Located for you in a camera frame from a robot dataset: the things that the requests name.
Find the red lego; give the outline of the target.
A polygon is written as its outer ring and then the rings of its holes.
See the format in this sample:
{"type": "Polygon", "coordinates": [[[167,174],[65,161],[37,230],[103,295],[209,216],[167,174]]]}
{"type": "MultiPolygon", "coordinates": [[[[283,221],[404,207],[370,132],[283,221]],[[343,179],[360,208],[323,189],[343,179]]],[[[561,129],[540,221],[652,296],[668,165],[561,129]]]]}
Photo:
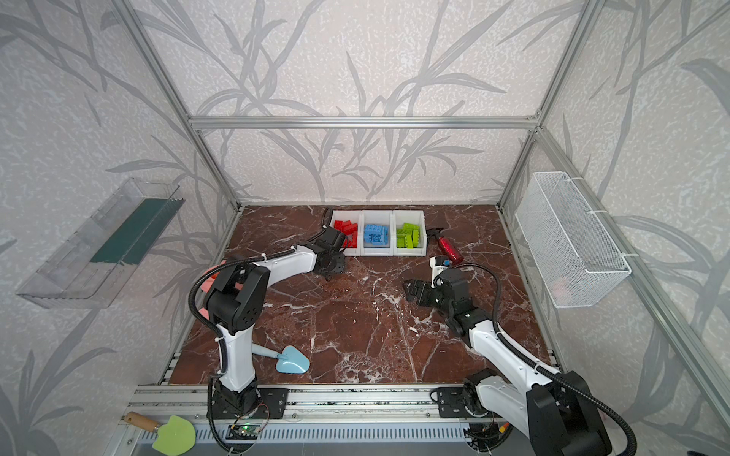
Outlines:
{"type": "Polygon", "coordinates": [[[345,237],[343,248],[357,248],[357,236],[359,235],[359,225],[357,223],[353,223],[351,220],[335,220],[333,226],[345,237]]]}

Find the green lego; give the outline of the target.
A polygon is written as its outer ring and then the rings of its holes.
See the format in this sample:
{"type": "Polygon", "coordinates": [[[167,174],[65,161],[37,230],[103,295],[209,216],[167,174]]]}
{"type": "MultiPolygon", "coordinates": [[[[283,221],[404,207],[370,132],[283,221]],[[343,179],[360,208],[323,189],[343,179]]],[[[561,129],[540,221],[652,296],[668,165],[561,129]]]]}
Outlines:
{"type": "Polygon", "coordinates": [[[421,247],[421,230],[418,225],[405,223],[397,228],[397,248],[416,249],[421,247]]]}

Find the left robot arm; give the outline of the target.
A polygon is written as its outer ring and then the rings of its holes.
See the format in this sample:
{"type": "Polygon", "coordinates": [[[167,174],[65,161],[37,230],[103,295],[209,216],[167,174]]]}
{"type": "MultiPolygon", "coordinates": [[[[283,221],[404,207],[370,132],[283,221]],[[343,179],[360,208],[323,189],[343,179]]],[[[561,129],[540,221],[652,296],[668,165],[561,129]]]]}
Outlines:
{"type": "Polygon", "coordinates": [[[310,239],[271,256],[226,260],[193,282],[187,306],[193,317],[214,334],[220,367],[208,380],[208,406],[221,404],[238,415],[260,404],[253,365],[253,330],[270,286],[313,273],[330,280],[345,272],[345,235],[331,225],[327,208],[321,228],[310,239]]]}

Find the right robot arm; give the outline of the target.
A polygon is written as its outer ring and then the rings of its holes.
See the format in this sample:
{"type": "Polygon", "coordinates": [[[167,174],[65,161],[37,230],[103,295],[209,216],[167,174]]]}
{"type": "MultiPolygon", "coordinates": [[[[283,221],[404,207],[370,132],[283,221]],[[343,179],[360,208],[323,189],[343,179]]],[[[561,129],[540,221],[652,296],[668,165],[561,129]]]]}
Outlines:
{"type": "Polygon", "coordinates": [[[494,413],[522,432],[537,455],[610,455],[604,420],[625,435],[623,454],[638,451],[635,432],[625,419],[594,397],[577,372],[560,372],[518,344],[499,322],[502,284],[495,285],[492,309],[475,305],[465,265],[432,260],[431,280],[404,281],[406,300],[437,310],[449,329],[496,367],[467,388],[473,416],[494,413]]]}

